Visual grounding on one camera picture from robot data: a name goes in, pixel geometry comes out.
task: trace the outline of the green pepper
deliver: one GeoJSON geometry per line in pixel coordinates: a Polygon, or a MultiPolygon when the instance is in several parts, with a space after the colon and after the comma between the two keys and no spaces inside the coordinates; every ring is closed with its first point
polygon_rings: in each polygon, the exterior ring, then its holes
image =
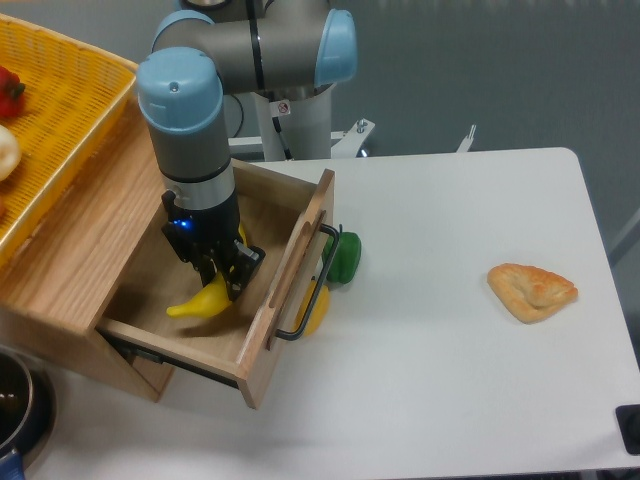
{"type": "MultiPolygon", "coordinates": [[[[333,238],[327,240],[324,250],[322,251],[322,261],[326,262],[329,257],[329,251],[333,245],[333,238]]],[[[341,283],[346,285],[356,274],[358,265],[360,264],[360,256],[362,254],[362,242],[360,237],[353,232],[343,232],[340,225],[340,237],[338,240],[338,250],[333,258],[333,263],[327,274],[327,281],[332,283],[341,283]]]]}

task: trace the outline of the pastry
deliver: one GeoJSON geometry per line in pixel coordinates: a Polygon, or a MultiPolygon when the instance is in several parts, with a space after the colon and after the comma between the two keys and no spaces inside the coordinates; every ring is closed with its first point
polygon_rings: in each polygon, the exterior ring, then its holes
{"type": "Polygon", "coordinates": [[[541,268],[505,263],[492,268],[487,282],[511,314],[523,323],[549,318],[578,298],[569,280],[541,268]]]}

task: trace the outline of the drawer handle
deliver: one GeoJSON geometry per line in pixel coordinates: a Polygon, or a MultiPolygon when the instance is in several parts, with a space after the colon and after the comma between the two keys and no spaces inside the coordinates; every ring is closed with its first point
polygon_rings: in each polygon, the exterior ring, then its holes
{"type": "Polygon", "coordinates": [[[302,316],[302,321],[296,330],[293,332],[287,332],[284,330],[276,330],[276,337],[282,338],[283,340],[287,340],[288,342],[293,342],[294,340],[299,339],[304,333],[304,329],[307,327],[307,322],[311,317],[311,313],[313,312],[313,307],[316,305],[316,300],[320,295],[320,289],[324,285],[325,280],[327,279],[327,274],[329,273],[329,269],[331,268],[331,264],[333,263],[333,259],[336,256],[336,252],[338,251],[338,243],[340,243],[340,233],[338,230],[333,228],[331,225],[327,225],[325,223],[320,224],[320,232],[326,233],[327,235],[331,235],[333,237],[333,245],[331,245],[331,249],[329,250],[329,254],[327,255],[327,260],[324,262],[322,266],[322,270],[320,271],[320,275],[318,276],[318,280],[316,281],[316,286],[311,293],[311,299],[309,300],[309,304],[307,305],[306,310],[304,311],[304,315],[302,316]]]}

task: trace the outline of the blue indicator light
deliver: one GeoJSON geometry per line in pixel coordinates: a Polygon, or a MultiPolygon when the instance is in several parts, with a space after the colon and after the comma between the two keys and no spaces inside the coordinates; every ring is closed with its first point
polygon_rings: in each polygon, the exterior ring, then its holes
{"type": "Polygon", "coordinates": [[[174,220],[173,224],[187,230],[191,229],[191,222],[189,220],[174,220]]]}

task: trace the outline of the yellow basket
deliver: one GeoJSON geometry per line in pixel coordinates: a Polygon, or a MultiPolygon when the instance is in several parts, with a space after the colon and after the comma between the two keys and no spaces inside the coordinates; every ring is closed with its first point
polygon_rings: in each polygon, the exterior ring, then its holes
{"type": "Polygon", "coordinates": [[[0,14],[0,65],[26,85],[25,111],[0,124],[22,159],[0,197],[0,268],[34,232],[117,122],[136,64],[91,45],[0,14]]]}

